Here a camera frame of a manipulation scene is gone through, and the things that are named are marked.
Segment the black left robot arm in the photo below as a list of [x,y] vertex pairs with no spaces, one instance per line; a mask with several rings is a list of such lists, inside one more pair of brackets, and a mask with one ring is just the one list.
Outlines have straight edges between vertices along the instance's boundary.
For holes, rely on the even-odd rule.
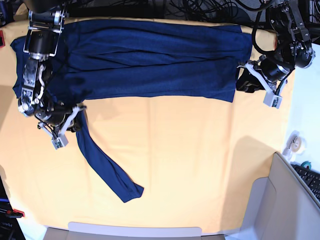
[[[316,55],[309,29],[295,0],[263,0],[258,8],[238,1],[244,9],[256,12],[251,33],[252,45],[260,57],[243,64],[243,73],[236,82],[237,91],[254,93],[269,91],[279,96],[295,68],[308,68]],[[256,42],[260,18],[265,12],[266,23],[276,33],[273,50],[263,50]]]

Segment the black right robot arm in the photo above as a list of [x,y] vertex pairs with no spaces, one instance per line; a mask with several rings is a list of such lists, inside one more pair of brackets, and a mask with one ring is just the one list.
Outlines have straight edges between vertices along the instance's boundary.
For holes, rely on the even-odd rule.
[[77,105],[54,102],[48,92],[53,78],[51,58],[56,56],[66,16],[67,0],[26,0],[28,30],[23,52],[28,59],[23,68],[18,110],[27,117],[34,116],[38,128],[48,131],[56,140],[66,131],[77,132],[81,125],[76,117],[84,109]]

